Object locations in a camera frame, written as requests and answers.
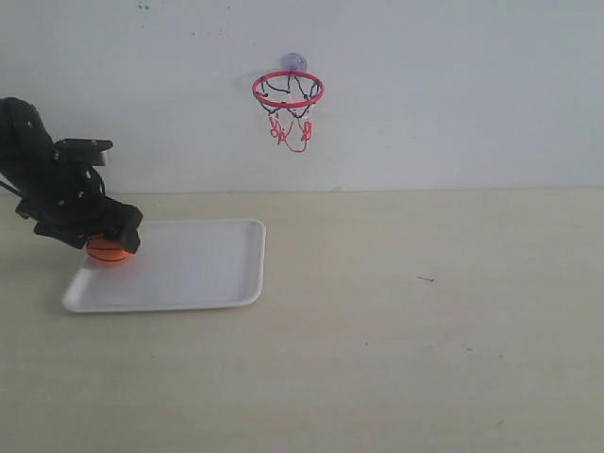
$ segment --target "basketball hoop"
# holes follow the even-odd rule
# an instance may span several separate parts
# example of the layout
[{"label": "basketball hoop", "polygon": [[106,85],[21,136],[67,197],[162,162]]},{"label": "basketball hoop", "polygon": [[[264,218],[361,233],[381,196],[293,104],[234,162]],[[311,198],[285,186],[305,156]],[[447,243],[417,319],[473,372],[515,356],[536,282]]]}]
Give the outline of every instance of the basketball hoop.
[{"label": "basketball hoop", "polygon": [[[263,75],[252,85],[254,97],[268,112],[271,137],[295,153],[306,151],[312,136],[310,111],[324,92],[325,85],[318,77],[295,69]],[[283,118],[287,115],[285,112],[289,112],[291,120]],[[291,145],[293,136],[298,135],[293,134],[295,130],[303,143],[301,147]]]}]

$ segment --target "robotic arm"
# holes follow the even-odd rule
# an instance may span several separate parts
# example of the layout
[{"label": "robotic arm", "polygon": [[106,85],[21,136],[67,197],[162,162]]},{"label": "robotic arm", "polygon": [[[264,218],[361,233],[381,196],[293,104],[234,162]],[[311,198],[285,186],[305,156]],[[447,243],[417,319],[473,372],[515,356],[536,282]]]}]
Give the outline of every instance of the robotic arm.
[{"label": "robotic arm", "polygon": [[0,186],[21,197],[17,213],[37,222],[34,233],[82,248],[92,237],[136,253],[143,215],[105,195],[93,166],[103,165],[110,141],[65,139],[53,143],[35,107],[0,99]]}]

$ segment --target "white tray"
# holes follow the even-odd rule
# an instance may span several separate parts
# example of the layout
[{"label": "white tray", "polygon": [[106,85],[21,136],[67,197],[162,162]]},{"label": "white tray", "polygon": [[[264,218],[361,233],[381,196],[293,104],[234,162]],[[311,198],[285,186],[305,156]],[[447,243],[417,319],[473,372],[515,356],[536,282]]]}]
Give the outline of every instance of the white tray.
[{"label": "white tray", "polygon": [[144,222],[140,234],[139,252],[117,266],[82,261],[63,297],[67,310],[219,309],[260,296],[262,222]]}]

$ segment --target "orange ball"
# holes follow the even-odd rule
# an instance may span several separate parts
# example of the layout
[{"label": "orange ball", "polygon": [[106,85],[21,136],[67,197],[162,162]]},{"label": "orange ball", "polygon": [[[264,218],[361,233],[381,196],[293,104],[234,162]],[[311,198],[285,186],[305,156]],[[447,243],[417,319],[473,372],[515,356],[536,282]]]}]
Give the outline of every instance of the orange ball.
[{"label": "orange ball", "polygon": [[102,237],[90,238],[86,243],[86,252],[95,260],[105,264],[115,264],[130,256],[119,243]]}]

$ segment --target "red rim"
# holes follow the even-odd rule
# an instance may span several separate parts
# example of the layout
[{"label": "red rim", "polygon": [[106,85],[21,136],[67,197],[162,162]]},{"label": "red rim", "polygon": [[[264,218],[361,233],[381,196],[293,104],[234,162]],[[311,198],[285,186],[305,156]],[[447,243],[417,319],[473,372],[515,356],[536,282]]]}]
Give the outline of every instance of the red rim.
[{"label": "red rim", "polygon": [[[262,94],[260,94],[256,90],[256,88],[259,86],[259,84],[264,80],[268,80],[269,78],[288,76],[289,74],[294,74],[298,77],[304,77],[304,78],[307,78],[307,79],[310,79],[310,80],[316,82],[319,85],[319,92],[315,96],[313,96],[311,99],[308,99],[306,101],[277,102],[277,101],[271,101],[270,99],[266,99],[265,97],[262,96]],[[269,73],[269,74],[263,75],[258,80],[256,80],[254,82],[254,84],[252,85],[252,93],[254,94],[254,97],[259,100],[259,102],[261,102],[265,106],[276,107],[276,108],[281,108],[281,109],[299,109],[301,107],[306,107],[306,106],[311,106],[312,104],[316,104],[323,97],[324,91],[325,91],[325,84],[321,81],[321,79],[319,77],[316,77],[309,73],[303,73],[302,71],[276,71],[274,73]]]}]

